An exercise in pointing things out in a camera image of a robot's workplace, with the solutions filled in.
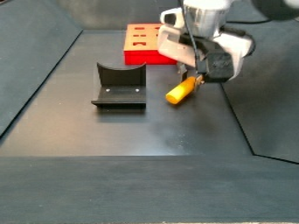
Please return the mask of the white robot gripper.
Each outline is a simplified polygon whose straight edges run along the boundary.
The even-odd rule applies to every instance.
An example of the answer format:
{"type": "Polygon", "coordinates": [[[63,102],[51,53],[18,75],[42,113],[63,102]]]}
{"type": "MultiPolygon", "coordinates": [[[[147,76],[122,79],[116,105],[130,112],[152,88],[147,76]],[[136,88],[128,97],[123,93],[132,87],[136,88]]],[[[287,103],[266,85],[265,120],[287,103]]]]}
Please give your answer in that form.
{"type": "MultiPolygon", "coordinates": [[[[179,63],[178,74],[187,79],[187,68],[197,68],[197,61],[209,53],[231,55],[234,75],[238,77],[245,58],[251,54],[254,39],[242,31],[226,26],[227,9],[174,8],[161,15],[163,23],[158,33],[159,53],[179,63]]],[[[194,91],[205,84],[205,76],[195,78],[194,91]]]]}

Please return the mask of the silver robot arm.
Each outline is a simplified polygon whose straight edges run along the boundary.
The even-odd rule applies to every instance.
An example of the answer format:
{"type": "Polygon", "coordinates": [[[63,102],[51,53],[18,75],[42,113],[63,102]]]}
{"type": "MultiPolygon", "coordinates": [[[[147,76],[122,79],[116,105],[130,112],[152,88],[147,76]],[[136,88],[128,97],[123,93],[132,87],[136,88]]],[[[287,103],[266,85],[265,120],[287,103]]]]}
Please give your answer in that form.
{"type": "Polygon", "coordinates": [[[194,67],[206,82],[233,80],[257,48],[245,31],[226,26],[237,1],[178,0],[181,6],[161,14],[158,52],[182,67],[194,67]]]}

